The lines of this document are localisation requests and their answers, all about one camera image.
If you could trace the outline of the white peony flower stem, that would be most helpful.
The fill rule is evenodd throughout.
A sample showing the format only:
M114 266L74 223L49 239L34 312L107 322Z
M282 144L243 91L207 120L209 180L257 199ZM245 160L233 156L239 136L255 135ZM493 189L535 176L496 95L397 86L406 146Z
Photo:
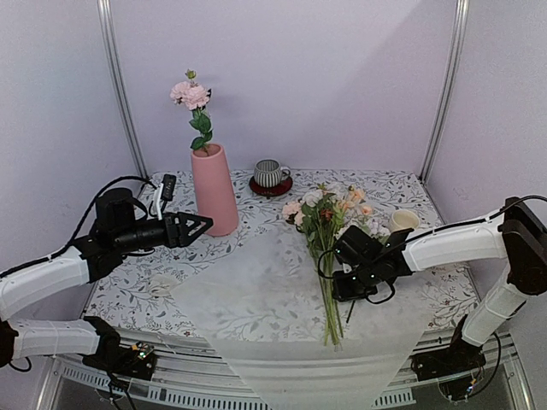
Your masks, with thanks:
M338 303L334 299L334 244L336 235L343 227L344 216L338 205L337 194L326 190L325 185L307 192L302 199L303 222L299 230L307 240L309 252L315 262L319 276L323 305L326 314L324 344L331 343L335 348L344 336ZM330 223L320 220L319 211L329 207L335 210Z

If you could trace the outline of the rust red rose stem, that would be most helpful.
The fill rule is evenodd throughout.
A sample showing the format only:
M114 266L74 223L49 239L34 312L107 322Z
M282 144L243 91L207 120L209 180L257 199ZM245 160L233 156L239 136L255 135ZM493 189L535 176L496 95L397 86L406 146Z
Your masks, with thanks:
M335 217L335 210L333 208L324 207L319 211L319 217L322 222L330 223Z

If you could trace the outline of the cream printed ribbon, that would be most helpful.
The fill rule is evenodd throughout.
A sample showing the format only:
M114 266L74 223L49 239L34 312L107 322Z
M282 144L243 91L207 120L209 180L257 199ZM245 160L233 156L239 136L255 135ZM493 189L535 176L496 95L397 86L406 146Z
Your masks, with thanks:
M180 281L168 275L156 274L150 281L148 292L154 297L170 297L171 291L180 285Z

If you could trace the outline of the peach rose flower stem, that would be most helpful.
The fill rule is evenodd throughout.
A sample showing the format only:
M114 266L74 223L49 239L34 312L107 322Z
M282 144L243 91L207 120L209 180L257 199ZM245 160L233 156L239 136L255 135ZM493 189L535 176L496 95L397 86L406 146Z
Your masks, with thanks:
M307 241L315 270L319 276L323 305L326 313L324 344L337 347L344 337L338 304L333 298L333 265L335 234L342 227L343 216L333 194L317 202L288 202L282 208L283 219L294 225Z

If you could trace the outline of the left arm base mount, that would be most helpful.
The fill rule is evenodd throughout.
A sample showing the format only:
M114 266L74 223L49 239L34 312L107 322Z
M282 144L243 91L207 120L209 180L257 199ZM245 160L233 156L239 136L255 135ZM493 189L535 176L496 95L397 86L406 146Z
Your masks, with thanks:
M82 363L85 366L110 375L146 381L152 379L157 362L152 345L136 342L130 347L122 347L120 334L104 320L96 316L85 316L84 321L92 325L99 335L96 352L83 355Z

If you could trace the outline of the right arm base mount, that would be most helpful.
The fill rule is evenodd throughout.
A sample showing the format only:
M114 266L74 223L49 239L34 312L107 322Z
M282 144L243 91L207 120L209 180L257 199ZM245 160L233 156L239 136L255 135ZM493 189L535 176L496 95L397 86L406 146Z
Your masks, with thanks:
M465 315L460 320L447 348L411 356L410 368L419 381L470 371L486 364L482 347L467 343L462 338L462 329L467 318Z

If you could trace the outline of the pink peony flower stem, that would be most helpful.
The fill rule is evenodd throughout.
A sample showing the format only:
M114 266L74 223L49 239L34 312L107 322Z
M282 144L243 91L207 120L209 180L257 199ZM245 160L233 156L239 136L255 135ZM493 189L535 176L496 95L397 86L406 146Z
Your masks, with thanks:
M210 119L208 104L212 90L197 82L197 72L187 69L186 80L175 84L169 97L175 105L184 106L191 112L189 124L198 136L191 142L191 149L197 154L211 156L210 142L213 138L213 127Z

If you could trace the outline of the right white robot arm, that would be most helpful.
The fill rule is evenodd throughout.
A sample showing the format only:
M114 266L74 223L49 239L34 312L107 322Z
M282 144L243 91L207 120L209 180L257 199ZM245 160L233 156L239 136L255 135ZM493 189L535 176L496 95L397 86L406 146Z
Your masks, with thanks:
M526 205L510 197L504 206L475 220L392 233L385 243L350 227L333 245L337 261L348 272L332 275L339 302L368 299L385 282L451 263L505 259L501 277L485 299L458 325L452 346L442 354L448 372L460 372L473 361L475 349L531 296L546 291L546 227Z

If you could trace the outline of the white translucent wrapping paper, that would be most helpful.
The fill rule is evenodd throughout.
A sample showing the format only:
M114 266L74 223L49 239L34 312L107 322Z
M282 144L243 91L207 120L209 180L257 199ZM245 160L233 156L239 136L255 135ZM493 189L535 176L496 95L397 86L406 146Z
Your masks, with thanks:
M350 317L339 345L303 235L282 225L174 287L197 333L272 409L369 409L432 318L429 272L400 278Z

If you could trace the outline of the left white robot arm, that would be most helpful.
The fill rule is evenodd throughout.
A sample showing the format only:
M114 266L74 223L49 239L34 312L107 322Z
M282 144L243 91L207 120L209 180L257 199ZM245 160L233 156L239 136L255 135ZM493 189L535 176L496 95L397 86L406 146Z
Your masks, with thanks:
M1 276L1 364L34 355L81 354L86 365L106 372L130 371L146 362L142 348L123 348L119 333L103 319L16 322L14 316L63 290L110 275L129 255L157 247L184 248L214 224L209 217L165 213L136 217L143 203L126 188L106 190L94 201L96 218L88 235L72 239L59 254L27 263Z

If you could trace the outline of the orange blossom flower stem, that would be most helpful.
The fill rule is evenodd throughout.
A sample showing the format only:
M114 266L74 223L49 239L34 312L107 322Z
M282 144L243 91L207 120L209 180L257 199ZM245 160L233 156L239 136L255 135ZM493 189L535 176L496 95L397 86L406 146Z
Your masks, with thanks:
M346 225L363 226L373 215L373 207L367 203L364 189L350 185L342 202L341 208Z

